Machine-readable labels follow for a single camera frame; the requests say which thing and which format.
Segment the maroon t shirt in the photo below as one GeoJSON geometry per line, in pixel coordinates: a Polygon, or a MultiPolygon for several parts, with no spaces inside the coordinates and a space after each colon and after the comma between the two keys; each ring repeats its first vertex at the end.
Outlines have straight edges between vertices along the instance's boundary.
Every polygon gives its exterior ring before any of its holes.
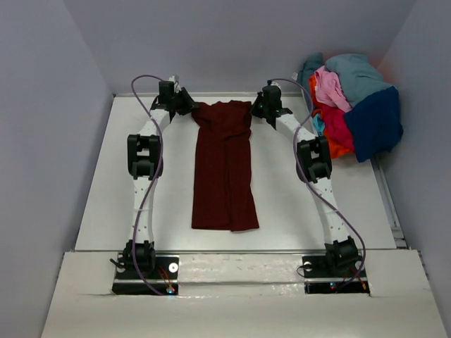
{"type": "Polygon", "coordinates": [[[192,228],[244,232],[259,228],[251,190],[249,101],[200,103],[192,228]]]}

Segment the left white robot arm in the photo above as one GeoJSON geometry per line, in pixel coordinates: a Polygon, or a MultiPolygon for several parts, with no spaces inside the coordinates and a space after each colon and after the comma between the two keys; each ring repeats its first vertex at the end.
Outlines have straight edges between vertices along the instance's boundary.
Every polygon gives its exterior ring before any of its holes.
{"type": "Polygon", "coordinates": [[[176,114],[191,113],[196,107],[186,89],[179,85],[178,76],[159,81],[159,93],[150,106],[143,103],[135,83],[131,83],[138,103],[147,114],[148,121],[136,134],[129,134],[126,141],[127,167],[132,178],[134,204],[130,238],[125,245],[120,264],[125,270],[133,270],[137,276],[148,278],[156,270],[156,254],[152,229],[153,202],[156,184],[163,173],[163,131],[176,114]]]}

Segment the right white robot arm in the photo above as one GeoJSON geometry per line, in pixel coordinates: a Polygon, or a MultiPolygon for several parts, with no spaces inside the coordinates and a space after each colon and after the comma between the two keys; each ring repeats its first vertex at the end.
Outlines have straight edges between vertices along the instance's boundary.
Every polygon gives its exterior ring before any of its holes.
{"type": "Polygon", "coordinates": [[[325,239],[325,254],[317,263],[302,265],[304,272],[322,272],[341,278],[345,285],[357,279],[364,267],[366,252],[357,248],[353,234],[362,236],[338,209],[332,188],[332,159],[328,140],[308,131],[294,113],[283,106],[280,85],[275,79],[257,93],[251,114],[265,120],[274,130],[292,142],[298,178],[305,183],[316,203],[325,239]]]}

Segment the pink t shirt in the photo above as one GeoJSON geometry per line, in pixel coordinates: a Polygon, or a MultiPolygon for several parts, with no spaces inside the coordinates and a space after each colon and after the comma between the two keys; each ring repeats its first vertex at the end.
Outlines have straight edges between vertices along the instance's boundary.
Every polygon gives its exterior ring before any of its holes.
{"type": "Polygon", "coordinates": [[[345,113],[351,111],[352,107],[344,95],[336,73],[326,70],[323,65],[314,72],[314,79],[316,80],[315,96],[319,103],[339,108],[345,113]]]}

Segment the teal t shirt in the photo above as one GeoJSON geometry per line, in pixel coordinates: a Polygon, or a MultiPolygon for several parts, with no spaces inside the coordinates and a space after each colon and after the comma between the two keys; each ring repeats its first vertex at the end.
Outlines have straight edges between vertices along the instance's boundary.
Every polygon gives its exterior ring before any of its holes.
{"type": "Polygon", "coordinates": [[[323,54],[321,52],[311,54],[304,60],[301,68],[298,71],[297,82],[305,89],[309,87],[309,78],[314,72],[319,69],[323,62],[323,54]]]}

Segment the orange t shirt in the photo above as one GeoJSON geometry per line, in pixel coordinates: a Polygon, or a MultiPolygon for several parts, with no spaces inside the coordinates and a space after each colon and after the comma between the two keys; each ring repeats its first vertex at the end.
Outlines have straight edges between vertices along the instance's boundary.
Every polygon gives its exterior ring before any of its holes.
{"type": "Polygon", "coordinates": [[[316,79],[314,75],[309,78],[309,89],[311,93],[311,99],[313,102],[313,126],[319,136],[324,136],[328,140],[331,158],[339,158],[346,154],[352,153],[352,150],[346,146],[343,146],[340,142],[334,140],[328,133],[326,124],[322,118],[323,111],[321,110],[321,104],[316,99],[316,79]]]}

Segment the grey blue t shirt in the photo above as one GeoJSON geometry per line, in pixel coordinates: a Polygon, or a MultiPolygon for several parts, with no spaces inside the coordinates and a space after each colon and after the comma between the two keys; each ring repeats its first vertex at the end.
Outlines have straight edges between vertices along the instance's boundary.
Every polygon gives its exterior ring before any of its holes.
{"type": "Polygon", "coordinates": [[[338,75],[343,94],[352,108],[367,96],[391,87],[364,54],[333,56],[325,67],[338,75]]]}

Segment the navy blue t shirt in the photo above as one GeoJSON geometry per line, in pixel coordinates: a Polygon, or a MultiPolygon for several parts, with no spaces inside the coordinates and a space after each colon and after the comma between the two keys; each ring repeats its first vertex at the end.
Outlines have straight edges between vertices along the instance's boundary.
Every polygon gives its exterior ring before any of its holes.
{"type": "Polygon", "coordinates": [[[404,133],[400,112],[399,92],[391,86],[367,96],[345,114],[358,162],[396,147],[404,133]]]}

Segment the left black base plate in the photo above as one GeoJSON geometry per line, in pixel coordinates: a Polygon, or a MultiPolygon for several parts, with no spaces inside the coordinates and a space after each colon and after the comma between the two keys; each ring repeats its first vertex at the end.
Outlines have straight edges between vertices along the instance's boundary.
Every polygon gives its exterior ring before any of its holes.
{"type": "Polygon", "coordinates": [[[152,289],[137,274],[133,262],[126,264],[121,254],[118,255],[116,261],[111,258],[110,262],[116,267],[111,288],[111,291],[116,295],[178,295],[179,256],[156,255],[155,269],[149,271],[145,267],[140,268],[142,275],[147,283],[152,286],[152,289]]]}

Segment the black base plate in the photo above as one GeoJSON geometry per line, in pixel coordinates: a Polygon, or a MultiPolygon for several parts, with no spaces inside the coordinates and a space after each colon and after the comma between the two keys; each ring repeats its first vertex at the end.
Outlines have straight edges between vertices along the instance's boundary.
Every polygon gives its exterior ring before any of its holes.
{"type": "Polygon", "coordinates": [[[145,267],[140,268],[142,275],[147,283],[152,286],[152,289],[137,274],[133,262],[126,264],[121,254],[118,255],[116,261],[111,258],[110,262],[116,267],[111,288],[111,291],[116,295],[178,295],[179,256],[156,255],[155,269],[149,271],[145,267]]]}
{"type": "Polygon", "coordinates": [[[345,265],[338,271],[326,266],[325,257],[308,255],[302,257],[296,273],[304,280],[306,294],[370,294],[369,281],[364,268],[359,275],[361,262],[345,265]]]}

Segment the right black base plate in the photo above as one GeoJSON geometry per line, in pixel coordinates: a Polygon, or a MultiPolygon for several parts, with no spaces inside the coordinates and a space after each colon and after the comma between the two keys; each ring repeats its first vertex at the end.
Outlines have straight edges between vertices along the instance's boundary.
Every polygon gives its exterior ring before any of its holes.
{"type": "Polygon", "coordinates": [[[369,281],[364,268],[359,275],[361,262],[345,265],[338,271],[326,266],[325,257],[308,255],[302,257],[296,273],[304,280],[306,294],[370,294],[369,281]]]}

